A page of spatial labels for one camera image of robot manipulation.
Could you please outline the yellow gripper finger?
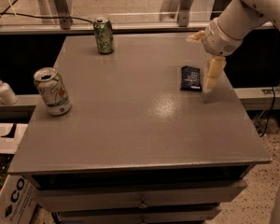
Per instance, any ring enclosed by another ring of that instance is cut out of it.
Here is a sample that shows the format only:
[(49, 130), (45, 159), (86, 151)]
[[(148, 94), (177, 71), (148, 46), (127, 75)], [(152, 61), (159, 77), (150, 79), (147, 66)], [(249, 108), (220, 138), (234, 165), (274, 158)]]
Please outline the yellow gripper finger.
[(225, 65), (226, 58), (224, 56), (213, 56), (207, 61), (203, 73), (203, 92), (208, 93), (215, 88)]
[(190, 36), (187, 37), (187, 42), (197, 42), (202, 43), (203, 42), (203, 36), (204, 36), (204, 30), (198, 31)]

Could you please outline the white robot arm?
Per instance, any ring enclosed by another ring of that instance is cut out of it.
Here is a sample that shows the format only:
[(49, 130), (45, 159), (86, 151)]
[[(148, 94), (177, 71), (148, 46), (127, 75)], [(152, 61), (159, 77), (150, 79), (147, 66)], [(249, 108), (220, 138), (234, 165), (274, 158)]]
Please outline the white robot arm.
[[(212, 19), (207, 27), (188, 37), (188, 41), (198, 41), (204, 50), (212, 55), (203, 76), (203, 90), (210, 92), (216, 86), (225, 58), (233, 54), (243, 43), (244, 38), (254, 29), (271, 22), (280, 32), (280, 0), (231, 0), (219, 17)], [(261, 220), (250, 213), (232, 220), (220, 218), (210, 224), (280, 224), (280, 180), (274, 198), (270, 218)]]

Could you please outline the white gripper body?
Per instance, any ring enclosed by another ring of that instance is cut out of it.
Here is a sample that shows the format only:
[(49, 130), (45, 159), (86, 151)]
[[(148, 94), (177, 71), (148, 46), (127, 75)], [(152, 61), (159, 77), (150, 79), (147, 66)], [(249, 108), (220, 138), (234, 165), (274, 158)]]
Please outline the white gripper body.
[(215, 56), (230, 56), (243, 41), (226, 35), (218, 25), (218, 19), (213, 19), (203, 33), (203, 46), (206, 52)]

